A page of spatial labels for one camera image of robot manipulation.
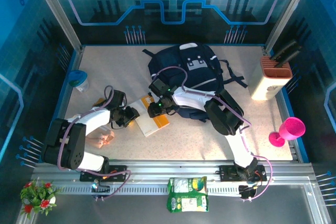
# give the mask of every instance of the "table surface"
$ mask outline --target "table surface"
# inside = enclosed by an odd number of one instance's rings
[[[168,46],[86,46],[79,69],[88,74],[90,88],[85,93],[73,89],[65,118],[84,113],[103,98],[106,85],[113,85],[126,93],[128,104],[148,93],[151,83],[148,71],[150,57],[144,48],[156,53]],[[219,59],[226,59],[236,76],[243,75],[248,83],[254,68],[263,55],[261,47],[211,46]],[[224,79],[230,76],[226,65],[222,65]],[[268,141],[268,134],[276,131],[281,118],[274,99],[254,101],[248,89],[236,82],[225,85],[225,89],[242,107],[245,118],[252,127],[245,131],[249,149],[256,155],[270,160],[292,160],[288,143],[278,148]],[[98,149],[86,145],[86,151],[110,159],[192,159],[233,160],[231,149],[223,135],[214,130],[211,122],[188,120],[179,115],[168,116],[170,125],[145,137],[136,123],[125,129],[114,130],[112,143]]]

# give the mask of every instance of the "red flower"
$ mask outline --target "red flower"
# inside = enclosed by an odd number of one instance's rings
[[[31,182],[28,182],[25,186],[24,186],[24,188],[27,188],[27,187],[29,187],[29,186],[31,186]]]
[[[28,214],[31,212],[31,210],[33,209],[32,205],[25,205],[25,212]]]
[[[43,200],[41,201],[41,205],[40,205],[40,207],[41,207],[42,209],[47,208],[47,207],[49,206],[49,202],[50,202],[50,200],[48,200],[48,199],[43,199]]]

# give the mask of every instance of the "book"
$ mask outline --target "book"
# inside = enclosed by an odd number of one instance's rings
[[[130,106],[135,108],[140,115],[135,119],[135,121],[137,122],[144,136],[149,136],[170,124],[165,115],[159,115],[154,118],[149,117],[147,109],[149,104],[152,102],[154,102],[153,97],[146,95],[145,97],[130,104]]]

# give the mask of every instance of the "navy backpack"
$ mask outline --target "navy backpack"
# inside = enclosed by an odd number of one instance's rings
[[[156,54],[143,50],[152,57],[148,64],[152,79],[161,69],[169,66],[178,66],[186,70],[188,79],[185,83],[187,88],[201,91],[220,91],[224,84],[232,81],[238,82],[244,88],[247,87],[241,80],[244,77],[237,77],[233,74],[227,60],[218,60],[217,56],[209,46],[201,43],[188,43],[169,47]],[[231,78],[223,79],[220,61],[225,62]],[[160,73],[159,79],[170,87],[181,86],[185,74],[179,69],[167,69]],[[205,121],[207,113],[198,109],[179,108],[177,113],[183,118],[190,118]]]

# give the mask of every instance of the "pink toy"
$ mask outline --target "pink toy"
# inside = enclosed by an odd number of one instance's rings
[[[272,132],[268,139],[276,147],[282,147],[285,140],[294,140],[306,131],[304,123],[298,118],[287,118],[279,128],[279,132]]]

